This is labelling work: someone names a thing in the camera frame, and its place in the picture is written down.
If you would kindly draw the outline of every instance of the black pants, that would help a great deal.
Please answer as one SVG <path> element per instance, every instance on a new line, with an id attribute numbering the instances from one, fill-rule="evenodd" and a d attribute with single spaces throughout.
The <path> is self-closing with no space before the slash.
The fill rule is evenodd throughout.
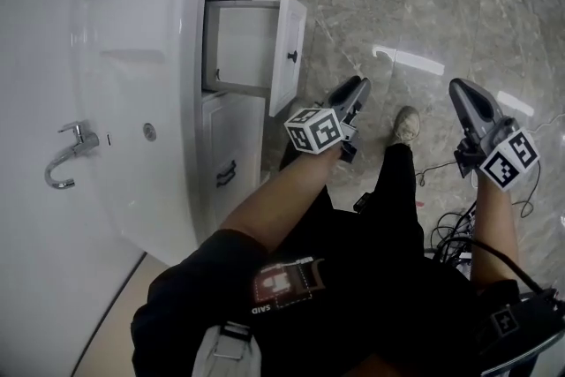
<path id="1" fill-rule="evenodd" d="M 281 169 L 299 156 L 289 143 Z M 279 247 L 284 255 L 325 253 L 345 246 L 360 253 L 380 255 L 387 262 L 420 259 L 424 231 L 416 213 L 416 177 L 412 151 L 398 144 L 388 147 L 379 180 L 360 214 L 334 209 L 327 187 Z"/>

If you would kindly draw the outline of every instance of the drawer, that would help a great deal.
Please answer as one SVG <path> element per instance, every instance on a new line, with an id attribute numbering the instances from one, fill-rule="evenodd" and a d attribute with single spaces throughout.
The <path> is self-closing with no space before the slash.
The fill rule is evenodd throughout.
<path id="1" fill-rule="evenodd" d="M 204 211 L 209 233 L 260 184 L 265 100 L 218 94 L 202 104 Z"/>
<path id="2" fill-rule="evenodd" d="M 274 117 L 297 95 L 305 21 L 297 0 L 207 2 L 203 87 L 268 98 Z"/>

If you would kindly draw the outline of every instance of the faucet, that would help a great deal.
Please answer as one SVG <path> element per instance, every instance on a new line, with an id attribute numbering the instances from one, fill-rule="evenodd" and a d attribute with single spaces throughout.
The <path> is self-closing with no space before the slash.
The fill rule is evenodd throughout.
<path id="1" fill-rule="evenodd" d="M 80 155 L 87 153 L 92 148 L 97 147 L 100 144 L 98 136 L 94 132 L 88 130 L 88 124 L 86 121 L 75 121 L 74 123 L 66 124 L 59 132 L 69 130 L 72 130 L 77 142 L 58 153 L 45 169 L 45 182 L 54 189 L 69 189 L 74 186 L 74 179 L 72 178 L 65 179 L 64 181 L 56 181 L 53 179 L 51 177 L 51 171 L 55 167 L 58 167 L 61 163 L 68 161 L 72 157 L 79 157 Z"/>

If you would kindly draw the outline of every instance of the shoe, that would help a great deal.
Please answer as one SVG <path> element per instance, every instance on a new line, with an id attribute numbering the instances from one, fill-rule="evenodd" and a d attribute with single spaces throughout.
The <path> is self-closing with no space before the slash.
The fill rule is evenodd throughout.
<path id="1" fill-rule="evenodd" d="M 420 134 L 420 114 L 416 109 L 407 105 L 396 115 L 395 128 L 388 145 L 392 147 L 402 143 L 412 148 L 412 141 Z"/>

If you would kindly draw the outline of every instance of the drawer handle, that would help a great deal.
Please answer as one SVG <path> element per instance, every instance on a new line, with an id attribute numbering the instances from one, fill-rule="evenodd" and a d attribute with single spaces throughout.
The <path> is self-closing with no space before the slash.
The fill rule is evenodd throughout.
<path id="1" fill-rule="evenodd" d="M 231 181 L 235 176 L 236 176 L 236 161 L 231 161 L 230 167 L 225 170 L 223 173 L 218 173 L 215 178 L 216 178 L 216 183 L 215 186 L 216 187 L 222 187 L 223 185 L 227 185 L 229 181 Z"/>
<path id="2" fill-rule="evenodd" d="M 294 51 L 293 54 L 291 54 L 291 53 L 289 52 L 289 55 L 287 55 L 287 58 L 288 58 L 289 60 L 292 60 L 294 63 L 296 63 L 296 62 L 297 62 L 297 59 L 298 59 L 298 52 L 297 52 L 296 50 Z"/>

